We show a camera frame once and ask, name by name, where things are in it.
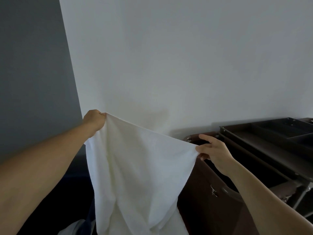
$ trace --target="wall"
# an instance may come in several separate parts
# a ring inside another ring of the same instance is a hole
[[[59,0],[1,0],[0,42],[3,161],[82,116]]]
[[[313,0],[60,0],[82,113],[182,138],[313,116]]]

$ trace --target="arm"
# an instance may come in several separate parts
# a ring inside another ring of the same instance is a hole
[[[201,160],[210,159],[237,187],[260,235],[309,235],[313,225],[281,201],[251,172],[237,162],[226,145],[218,139],[200,134],[210,144],[197,146]]]
[[[90,110],[80,126],[29,147],[0,165],[1,234],[19,231],[63,177],[80,147],[104,123],[104,114]]]

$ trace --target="hand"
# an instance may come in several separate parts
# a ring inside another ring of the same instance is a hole
[[[206,140],[210,143],[196,146],[197,152],[200,153],[198,157],[201,160],[211,160],[217,170],[219,170],[222,174],[228,176],[227,172],[235,163],[237,163],[237,161],[230,154],[225,143],[218,140],[217,138],[204,134],[199,134],[199,138]]]
[[[84,116],[83,124],[88,125],[90,129],[90,138],[104,126],[105,120],[106,113],[101,113],[99,110],[90,110],[87,112]]]

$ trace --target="linen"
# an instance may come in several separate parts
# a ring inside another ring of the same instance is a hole
[[[85,144],[99,235],[188,234],[176,204],[198,154],[193,144],[110,114]]]

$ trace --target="forearm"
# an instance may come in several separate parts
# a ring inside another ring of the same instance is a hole
[[[0,227],[4,234],[18,232],[63,177],[89,136],[89,126],[82,124],[23,150],[0,165]]]
[[[276,197],[241,164],[233,163],[229,177],[245,201],[260,235],[313,234],[313,226],[305,218]]]

